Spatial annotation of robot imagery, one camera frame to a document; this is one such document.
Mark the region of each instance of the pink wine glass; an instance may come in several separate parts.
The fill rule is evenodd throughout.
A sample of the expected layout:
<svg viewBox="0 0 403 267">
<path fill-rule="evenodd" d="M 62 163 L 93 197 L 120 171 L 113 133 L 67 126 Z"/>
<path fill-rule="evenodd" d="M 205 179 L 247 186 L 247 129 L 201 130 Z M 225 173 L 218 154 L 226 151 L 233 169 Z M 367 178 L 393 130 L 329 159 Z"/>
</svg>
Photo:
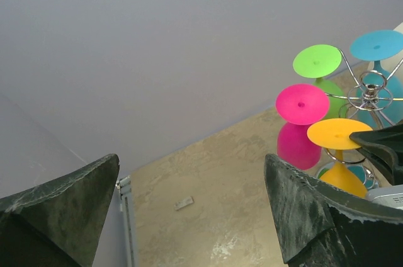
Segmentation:
<svg viewBox="0 0 403 267">
<path fill-rule="evenodd" d="M 286 120 L 277 138 L 277 155 L 301 170 L 319 162 L 321 148 L 312 143 L 308 128 L 324 118 L 330 101 L 326 94 L 311 84 L 294 84 L 285 88 L 276 99 L 276 109 Z"/>
</svg>

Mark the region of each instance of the wine glass stem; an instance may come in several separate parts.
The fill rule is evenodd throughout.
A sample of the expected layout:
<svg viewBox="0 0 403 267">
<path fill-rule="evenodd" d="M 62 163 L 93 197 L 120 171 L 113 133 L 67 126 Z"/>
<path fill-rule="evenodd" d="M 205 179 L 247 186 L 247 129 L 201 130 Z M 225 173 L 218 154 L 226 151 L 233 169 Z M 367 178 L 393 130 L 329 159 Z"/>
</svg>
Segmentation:
<svg viewBox="0 0 403 267">
<path fill-rule="evenodd" d="M 340 161 L 343 161 L 343 151 L 336 149 L 336 153 L 334 155 L 336 158 L 338 158 Z M 338 167 L 343 167 L 343 164 L 340 163 L 339 161 L 336 161 L 336 163 L 334 163 L 334 166 L 338 166 Z"/>
<path fill-rule="evenodd" d="M 373 69 L 380 72 L 382 70 L 382 67 L 380 65 L 380 60 L 376 60 L 373 62 Z"/>
</svg>

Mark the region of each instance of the marble floor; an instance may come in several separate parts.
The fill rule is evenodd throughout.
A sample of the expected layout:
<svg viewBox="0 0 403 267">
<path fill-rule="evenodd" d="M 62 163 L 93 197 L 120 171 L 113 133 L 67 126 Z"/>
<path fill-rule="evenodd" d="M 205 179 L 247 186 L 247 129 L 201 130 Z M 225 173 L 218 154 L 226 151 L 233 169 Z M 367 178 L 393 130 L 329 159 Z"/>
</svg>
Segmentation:
<svg viewBox="0 0 403 267">
<path fill-rule="evenodd" d="M 354 85 L 348 72 L 334 80 Z M 285 266 L 263 179 L 283 124 L 270 108 L 133 172 L 140 267 Z"/>
</svg>

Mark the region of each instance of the dark green object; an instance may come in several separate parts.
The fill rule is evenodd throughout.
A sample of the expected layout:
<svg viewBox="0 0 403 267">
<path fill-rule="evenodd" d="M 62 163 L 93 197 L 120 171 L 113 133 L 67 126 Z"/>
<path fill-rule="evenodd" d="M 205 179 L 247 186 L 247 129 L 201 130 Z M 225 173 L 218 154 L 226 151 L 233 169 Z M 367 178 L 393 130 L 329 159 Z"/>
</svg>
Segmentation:
<svg viewBox="0 0 403 267">
<path fill-rule="evenodd" d="M 118 173 L 109 155 L 0 199 L 0 266 L 92 266 Z"/>
<path fill-rule="evenodd" d="M 403 211 L 350 195 L 274 154 L 264 179 L 291 267 L 403 266 Z"/>
<path fill-rule="evenodd" d="M 403 184 L 403 124 L 369 132 L 356 132 L 350 139 L 392 185 Z"/>
</svg>

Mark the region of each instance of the marble-patterned surface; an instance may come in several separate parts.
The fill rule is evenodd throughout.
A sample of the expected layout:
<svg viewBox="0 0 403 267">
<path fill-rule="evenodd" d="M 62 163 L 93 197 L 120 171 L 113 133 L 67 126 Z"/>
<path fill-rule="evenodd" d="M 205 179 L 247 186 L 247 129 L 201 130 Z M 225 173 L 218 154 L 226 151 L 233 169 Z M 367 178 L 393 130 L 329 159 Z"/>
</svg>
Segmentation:
<svg viewBox="0 0 403 267">
<path fill-rule="evenodd" d="M 118 174 L 110 154 L 0 199 L 0 266 L 92 266 Z"/>
<path fill-rule="evenodd" d="M 354 86 L 347 71 L 334 80 Z M 284 266 L 263 176 L 283 124 L 270 108 L 136 170 L 140 267 Z M 194 204 L 175 211 L 187 196 Z"/>
</svg>

